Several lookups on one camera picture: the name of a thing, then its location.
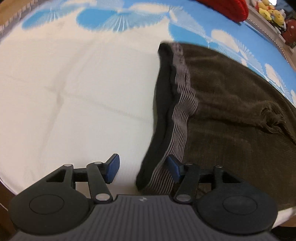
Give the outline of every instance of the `silver screw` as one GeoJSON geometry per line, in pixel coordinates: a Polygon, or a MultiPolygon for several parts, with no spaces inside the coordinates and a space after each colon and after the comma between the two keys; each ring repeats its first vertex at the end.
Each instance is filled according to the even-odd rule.
{"type": "Polygon", "coordinates": [[[180,194],[176,197],[179,202],[188,202],[190,201],[191,197],[187,194],[180,194]]]}
{"type": "Polygon", "coordinates": [[[110,199],[110,195],[107,193],[100,193],[96,195],[96,199],[99,201],[108,201],[110,199]]]}

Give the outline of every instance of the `ribbed gray surface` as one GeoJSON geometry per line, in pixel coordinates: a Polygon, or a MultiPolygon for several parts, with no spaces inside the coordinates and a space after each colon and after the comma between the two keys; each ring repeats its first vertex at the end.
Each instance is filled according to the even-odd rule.
{"type": "Polygon", "coordinates": [[[12,241],[276,241],[264,233],[230,236],[206,226],[188,205],[168,196],[118,196],[111,204],[97,205],[79,227],[54,236],[38,237],[18,232],[12,241]]]}

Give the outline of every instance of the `red object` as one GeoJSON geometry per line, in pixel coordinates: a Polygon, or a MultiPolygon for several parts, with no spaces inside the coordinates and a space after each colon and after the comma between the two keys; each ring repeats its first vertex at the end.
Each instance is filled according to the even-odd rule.
{"type": "Polygon", "coordinates": [[[286,40],[286,44],[292,44],[296,41],[296,20],[291,19],[286,22],[287,30],[281,35],[286,40]]]}
{"type": "Polygon", "coordinates": [[[245,0],[198,0],[222,13],[235,22],[242,22],[248,18],[249,8],[245,0]]]}

